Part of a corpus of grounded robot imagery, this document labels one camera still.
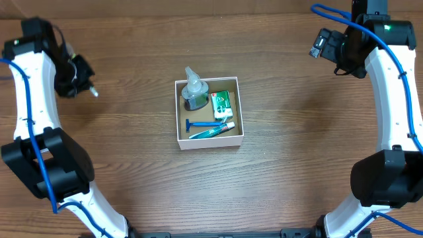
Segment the green soap bar box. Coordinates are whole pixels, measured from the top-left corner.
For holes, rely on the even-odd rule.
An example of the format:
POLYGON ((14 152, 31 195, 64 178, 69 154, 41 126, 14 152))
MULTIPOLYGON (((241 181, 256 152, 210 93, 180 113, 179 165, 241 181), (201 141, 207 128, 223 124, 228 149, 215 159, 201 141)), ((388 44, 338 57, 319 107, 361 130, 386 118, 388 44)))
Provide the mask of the green soap bar box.
POLYGON ((233 117, 229 91, 219 91, 211 94, 213 115, 215 120, 230 119, 233 117))

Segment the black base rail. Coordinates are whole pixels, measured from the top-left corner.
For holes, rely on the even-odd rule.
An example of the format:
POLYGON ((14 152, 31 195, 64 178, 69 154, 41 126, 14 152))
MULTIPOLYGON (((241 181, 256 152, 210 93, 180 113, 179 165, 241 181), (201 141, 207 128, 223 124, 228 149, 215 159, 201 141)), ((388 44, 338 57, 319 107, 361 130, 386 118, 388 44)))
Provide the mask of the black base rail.
POLYGON ((255 231, 234 233, 140 233, 141 238, 312 238, 318 237, 311 228, 289 228, 281 231, 255 231))

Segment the white cardboard box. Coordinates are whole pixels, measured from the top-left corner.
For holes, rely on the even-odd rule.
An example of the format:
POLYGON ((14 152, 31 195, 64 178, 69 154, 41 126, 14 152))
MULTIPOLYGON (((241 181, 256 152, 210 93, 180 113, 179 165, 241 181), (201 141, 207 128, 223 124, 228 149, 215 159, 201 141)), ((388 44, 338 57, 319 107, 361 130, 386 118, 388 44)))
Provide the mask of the white cardboard box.
POLYGON ((176 113, 176 140, 181 150, 188 149, 202 149, 213 147, 233 147, 240 146, 244 138, 243 115, 241 108, 241 99, 239 93, 239 83, 237 77, 218 77, 204 79, 209 85, 211 93, 218 91, 228 91, 230 97, 230 104, 233 110, 232 122, 235 127, 227 132, 219 134, 213 138, 206 139, 190 139, 193 134, 205 131, 205 128, 194 127, 189 132, 186 131, 186 120, 191 122, 212 122, 214 121, 212 103, 208 103, 205 107, 195 110, 187 111, 184 108, 184 101, 182 98, 182 89, 186 85, 186 81, 174 82, 174 103, 176 113))

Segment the clear soap pump bottle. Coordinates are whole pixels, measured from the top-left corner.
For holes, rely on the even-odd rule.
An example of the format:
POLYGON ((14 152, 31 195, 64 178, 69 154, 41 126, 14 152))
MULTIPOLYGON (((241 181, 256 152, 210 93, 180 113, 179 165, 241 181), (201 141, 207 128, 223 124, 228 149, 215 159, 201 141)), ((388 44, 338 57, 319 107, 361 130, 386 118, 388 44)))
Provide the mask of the clear soap pump bottle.
POLYGON ((184 107, 188 111, 199 110, 209 103, 208 84, 190 67, 185 67, 187 85, 182 89, 184 107))

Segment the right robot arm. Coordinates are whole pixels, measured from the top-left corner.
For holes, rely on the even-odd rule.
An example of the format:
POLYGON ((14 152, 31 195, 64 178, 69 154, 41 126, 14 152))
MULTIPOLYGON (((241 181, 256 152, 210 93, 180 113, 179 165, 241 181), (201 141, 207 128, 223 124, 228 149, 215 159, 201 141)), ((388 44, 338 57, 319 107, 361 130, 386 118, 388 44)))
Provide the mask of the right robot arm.
POLYGON ((377 115, 376 152, 354 164, 351 192, 319 218, 308 237, 370 237, 369 225, 422 197, 422 115, 414 66, 416 37, 407 20, 393 20, 386 1, 353 1, 350 12, 320 3, 311 10, 346 25, 323 28, 310 50, 335 64, 337 76, 369 77, 377 115))

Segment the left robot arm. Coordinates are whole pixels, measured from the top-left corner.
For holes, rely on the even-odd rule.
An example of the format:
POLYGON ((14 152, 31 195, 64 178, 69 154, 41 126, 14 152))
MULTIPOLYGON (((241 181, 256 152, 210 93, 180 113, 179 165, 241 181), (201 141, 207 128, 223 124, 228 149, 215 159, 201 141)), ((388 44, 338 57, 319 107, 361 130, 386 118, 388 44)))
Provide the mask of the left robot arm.
POLYGON ((1 56, 17 102, 13 141, 1 147, 2 160, 35 197, 50 201, 53 213, 69 210, 95 237, 129 237, 127 219, 96 185, 89 154, 59 121, 58 97, 94 91, 92 67, 49 21, 33 17, 21 27, 22 36, 6 41, 1 56))

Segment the blue disposable razor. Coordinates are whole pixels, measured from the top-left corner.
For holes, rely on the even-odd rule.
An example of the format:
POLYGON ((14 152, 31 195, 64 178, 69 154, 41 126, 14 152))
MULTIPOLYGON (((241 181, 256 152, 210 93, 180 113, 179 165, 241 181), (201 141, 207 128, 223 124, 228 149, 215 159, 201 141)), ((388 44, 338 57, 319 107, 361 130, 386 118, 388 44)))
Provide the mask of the blue disposable razor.
POLYGON ((222 122, 191 122, 186 119, 186 132, 189 132, 191 127, 216 127, 222 125, 222 122))

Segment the green white toothbrush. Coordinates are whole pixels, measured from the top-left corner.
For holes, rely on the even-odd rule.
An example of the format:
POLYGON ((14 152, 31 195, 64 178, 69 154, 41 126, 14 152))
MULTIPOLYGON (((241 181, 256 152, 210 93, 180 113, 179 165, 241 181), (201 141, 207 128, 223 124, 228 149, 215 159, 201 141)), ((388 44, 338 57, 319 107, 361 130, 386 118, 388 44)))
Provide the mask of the green white toothbrush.
POLYGON ((67 62, 74 70, 74 76, 71 78, 71 86, 73 87, 71 95, 76 97, 80 92, 88 90, 95 97, 98 97, 98 91, 90 80, 90 77, 95 75, 92 67, 82 55, 74 52, 70 43, 65 43, 64 50, 68 58, 67 62))

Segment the teal toothpaste tube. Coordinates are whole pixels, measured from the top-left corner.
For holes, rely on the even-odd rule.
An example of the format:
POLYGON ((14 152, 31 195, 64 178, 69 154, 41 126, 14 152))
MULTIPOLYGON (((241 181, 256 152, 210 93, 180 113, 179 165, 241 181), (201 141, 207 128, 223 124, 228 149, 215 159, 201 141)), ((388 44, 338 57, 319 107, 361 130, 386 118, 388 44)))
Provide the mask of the teal toothpaste tube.
POLYGON ((216 126, 212 129, 200 132, 198 134, 194 134, 190 136, 188 139, 206 139, 206 138, 212 138, 215 136, 218 136, 219 134, 222 134, 224 132, 227 132, 235 127, 234 122, 228 122, 224 123, 220 126, 216 126))

